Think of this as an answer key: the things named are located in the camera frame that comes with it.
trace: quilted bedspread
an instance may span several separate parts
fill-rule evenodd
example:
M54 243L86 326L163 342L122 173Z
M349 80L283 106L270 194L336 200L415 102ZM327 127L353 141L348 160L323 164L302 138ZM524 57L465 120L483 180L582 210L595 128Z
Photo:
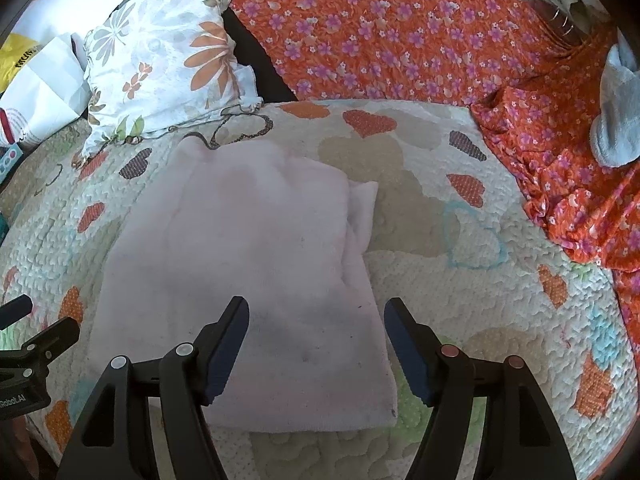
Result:
M606 462L638 406L612 277L595 265L571 263L526 218L515 180L485 147L466 109L303 102L268 105L196 130L211 148L268 136L351 180L377 181L365 262L379 307L403 298L418 322L471 357L523 356L558 419L578 478ZM75 170L72 161L89 134L86 122L77 121L44 142L0 195L11 224L0 246L2 300L29 294L34 302L30 316L0 332L0 348L17 348L63 316L81 323L80 341L51 367L52 404L30 416L56 459L97 379L85 371L84 358L103 261L130 206L190 131L111 146ZM412 396L390 354L399 390L395 427L292 434L211 428L229 478L403 479L430 410ZM158 410L152 419L159 466L171 478ZM478 400L460 479L473 475L482 420Z

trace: white pillowcase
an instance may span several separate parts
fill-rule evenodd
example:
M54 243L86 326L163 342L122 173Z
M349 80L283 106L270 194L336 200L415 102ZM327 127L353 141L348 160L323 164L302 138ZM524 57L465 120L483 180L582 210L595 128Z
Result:
M224 29L228 1L131 0L87 34L92 133L83 160L108 142L156 138L261 105L254 72L238 65Z

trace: folded towel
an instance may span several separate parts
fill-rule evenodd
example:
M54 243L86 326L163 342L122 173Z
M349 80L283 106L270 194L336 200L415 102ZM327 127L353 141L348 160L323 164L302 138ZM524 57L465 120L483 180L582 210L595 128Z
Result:
M618 35L600 81L601 113L591 124L593 156L618 168L640 157L640 72L624 37Z
M235 295L250 325L207 422L248 431L393 425L396 384L362 253L378 184L268 140L180 142L104 266L90 366L158 358Z

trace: blue heart outline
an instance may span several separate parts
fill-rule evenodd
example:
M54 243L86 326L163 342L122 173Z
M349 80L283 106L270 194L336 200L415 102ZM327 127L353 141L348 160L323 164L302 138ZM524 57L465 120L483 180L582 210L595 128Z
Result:
M498 259L494 264L491 264L489 266L472 266L462 262L457 262L453 258L453 249L455 245L452 243L451 238L449 236L449 231L447 229L446 222L447 222L447 216L449 214L455 215L455 211L458 209L462 209L463 211L469 213L476 220L476 223L482 229L484 229L485 231L491 232L495 236L495 239L498 240L498 245L500 247L500 250L498 251ZM447 258L449 260L449 267L453 267L457 269L491 270L491 269L496 269L497 267L500 267L503 263L505 263L509 259L509 252L507 250L507 245L502 241L502 239L498 235L498 231L496 231L492 227L483 226L478 221L478 212L466 202L459 202L459 201L453 200L445 204L444 211L442 212L442 234L444 236L444 240L447 245Z

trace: screw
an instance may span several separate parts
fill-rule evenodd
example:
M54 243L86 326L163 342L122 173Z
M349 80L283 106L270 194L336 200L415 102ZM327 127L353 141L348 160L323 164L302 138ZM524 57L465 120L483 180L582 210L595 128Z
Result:
M457 357L460 354L458 347L453 345L442 345L440 351L446 357Z
M124 356L114 357L111 361L111 368L120 370L125 364L127 364L127 358Z
M175 353L181 357L185 357L191 352L193 352L193 345L191 343L183 343L175 349Z
M520 369L524 367L524 361L522 357L518 357L517 355L509 356L509 358L507 359L507 362L509 363L509 366L511 366L512 368Z

